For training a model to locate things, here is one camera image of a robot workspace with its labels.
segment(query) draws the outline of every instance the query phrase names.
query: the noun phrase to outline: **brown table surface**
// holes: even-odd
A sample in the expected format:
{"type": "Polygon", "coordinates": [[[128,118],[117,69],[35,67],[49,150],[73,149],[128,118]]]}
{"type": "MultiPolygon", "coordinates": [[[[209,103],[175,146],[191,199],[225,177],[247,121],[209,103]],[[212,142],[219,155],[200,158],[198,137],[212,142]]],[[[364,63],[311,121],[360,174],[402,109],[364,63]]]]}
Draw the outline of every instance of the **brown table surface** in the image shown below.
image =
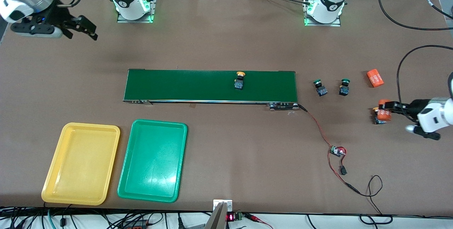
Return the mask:
{"type": "MultiPolygon", "coordinates": [[[[424,0],[383,0],[405,24],[445,27],[424,0]]],[[[377,0],[348,0],[341,28],[305,27],[299,4],[282,0],[158,0],[153,24],[117,24],[109,0],[82,0],[71,9],[97,25],[99,39],[20,37],[0,46],[0,205],[41,206],[41,190],[62,127],[68,122],[121,129],[104,208],[210,210],[213,199],[253,212],[375,213],[365,197],[330,171],[315,122],[304,111],[270,112],[264,105],[122,102],[128,68],[296,71],[299,102],[333,145],[348,149],[344,179],[365,191],[371,175],[384,181],[373,200],[383,213],[453,215],[453,133],[438,142],[409,134],[394,115],[372,124],[379,99],[397,99],[395,75],[410,49],[451,45],[450,32],[403,29],[377,0]],[[385,85],[371,88],[378,68],[385,85]],[[340,80],[350,94],[337,94],[340,80]],[[329,94],[318,97],[322,79],[329,94]],[[116,195],[132,122],[188,125],[179,198],[162,204],[116,195]]],[[[404,102],[447,96],[451,52],[428,48],[401,71],[404,102]]],[[[332,158],[333,165],[338,164],[332,158]]]]}

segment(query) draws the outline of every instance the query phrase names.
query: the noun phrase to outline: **metal bracket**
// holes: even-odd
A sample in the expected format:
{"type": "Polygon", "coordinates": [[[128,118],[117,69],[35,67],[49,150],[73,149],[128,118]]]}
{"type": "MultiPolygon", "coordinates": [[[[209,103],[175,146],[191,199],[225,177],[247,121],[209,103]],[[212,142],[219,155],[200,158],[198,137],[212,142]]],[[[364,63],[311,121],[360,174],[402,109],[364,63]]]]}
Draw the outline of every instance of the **metal bracket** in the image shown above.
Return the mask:
{"type": "Polygon", "coordinates": [[[297,103],[275,103],[270,102],[267,104],[271,111],[281,110],[298,110],[299,105],[297,103]]]}
{"type": "Polygon", "coordinates": [[[212,201],[212,210],[215,210],[219,203],[225,203],[228,212],[233,211],[233,200],[214,200],[212,201]]]}
{"type": "Polygon", "coordinates": [[[213,211],[204,229],[225,229],[228,211],[233,211],[232,200],[214,200],[213,211]]]}
{"type": "Polygon", "coordinates": [[[140,100],[144,105],[153,105],[149,100],[140,100]]]}

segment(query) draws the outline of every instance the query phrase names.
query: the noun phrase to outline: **metal mounting plate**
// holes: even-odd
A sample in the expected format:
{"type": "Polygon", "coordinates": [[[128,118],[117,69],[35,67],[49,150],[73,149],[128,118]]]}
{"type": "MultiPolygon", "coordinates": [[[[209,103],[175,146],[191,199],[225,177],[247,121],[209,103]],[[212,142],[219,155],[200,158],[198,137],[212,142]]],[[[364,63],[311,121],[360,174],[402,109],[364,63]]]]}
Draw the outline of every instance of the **metal mounting plate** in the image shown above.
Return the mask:
{"type": "Polygon", "coordinates": [[[228,212],[233,211],[233,200],[217,200],[217,199],[212,202],[212,210],[215,210],[217,205],[221,202],[227,204],[228,212]]]}

